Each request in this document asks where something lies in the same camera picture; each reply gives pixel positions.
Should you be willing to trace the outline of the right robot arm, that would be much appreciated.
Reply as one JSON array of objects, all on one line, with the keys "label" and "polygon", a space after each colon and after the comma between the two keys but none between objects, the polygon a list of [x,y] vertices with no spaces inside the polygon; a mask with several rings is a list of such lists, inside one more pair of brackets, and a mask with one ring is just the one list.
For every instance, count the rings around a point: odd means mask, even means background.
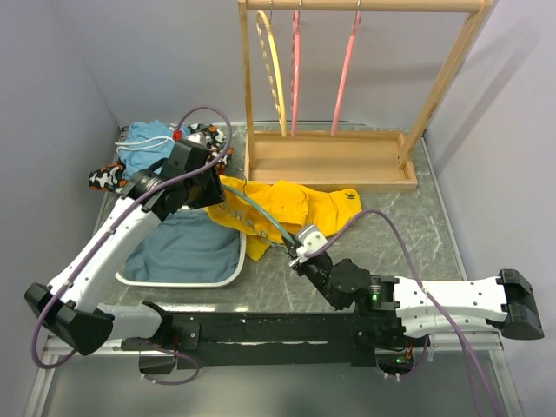
[{"label": "right robot arm", "polygon": [[336,310],[352,308],[352,337],[380,348],[450,331],[497,331],[517,341],[544,337],[532,284],[515,269],[475,281],[416,281],[374,275],[351,260],[289,250],[289,266]]}]

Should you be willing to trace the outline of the yellow shorts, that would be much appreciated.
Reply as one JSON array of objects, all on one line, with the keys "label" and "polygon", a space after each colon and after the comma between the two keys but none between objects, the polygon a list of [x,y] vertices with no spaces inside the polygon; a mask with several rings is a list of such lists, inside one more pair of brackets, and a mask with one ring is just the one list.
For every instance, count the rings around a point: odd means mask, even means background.
[{"label": "yellow shorts", "polygon": [[291,234],[314,224],[329,237],[362,209],[361,197],[354,189],[327,193],[292,182],[244,182],[225,175],[221,183],[225,202],[208,207],[206,212],[212,221],[247,236],[246,254],[253,261],[259,261],[271,245],[281,244],[282,235],[245,197],[266,210]]}]

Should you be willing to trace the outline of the green hanger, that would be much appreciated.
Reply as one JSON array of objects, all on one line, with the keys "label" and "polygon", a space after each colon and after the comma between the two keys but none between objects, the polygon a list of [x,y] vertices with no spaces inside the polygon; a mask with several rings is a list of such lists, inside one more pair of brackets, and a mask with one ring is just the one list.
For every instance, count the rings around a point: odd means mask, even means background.
[{"label": "green hanger", "polygon": [[248,179],[245,173],[240,168],[238,168],[238,170],[242,175],[240,179],[240,181],[242,182],[242,190],[235,189],[227,184],[223,184],[222,185],[223,188],[228,190],[232,194],[236,195],[245,203],[247,203],[249,206],[254,208],[261,216],[263,216],[267,221],[269,221],[270,224],[280,232],[281,237],[285,239],[287,243],[291,245],[295,245],[294,237],[285,229],[285,227],[282,226],[281,223],[278,222],[266,209],[264,209],[260,204],[258,204],[256,201],[254,201],[251,197],[249,197],[246,194]]}]

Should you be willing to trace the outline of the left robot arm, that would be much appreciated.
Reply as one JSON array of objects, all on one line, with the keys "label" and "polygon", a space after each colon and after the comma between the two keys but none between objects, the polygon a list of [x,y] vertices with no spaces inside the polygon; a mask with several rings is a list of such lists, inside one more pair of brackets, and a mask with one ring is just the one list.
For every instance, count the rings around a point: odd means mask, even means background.
[{"label": "left robot arm", "polygon": [[132,307],[103,303],[109,282],[138,245],[169,215],[224,200],[219,174],[208,165],[201,133],[175,142],[167,158],[136,172],[121,190],[109,218],[77,258],[49,284],[32,284],[24,299],[47,328],[81,355],[106,341],[143,338],[152,348],[172,341],[171,317],[154,303]]}]

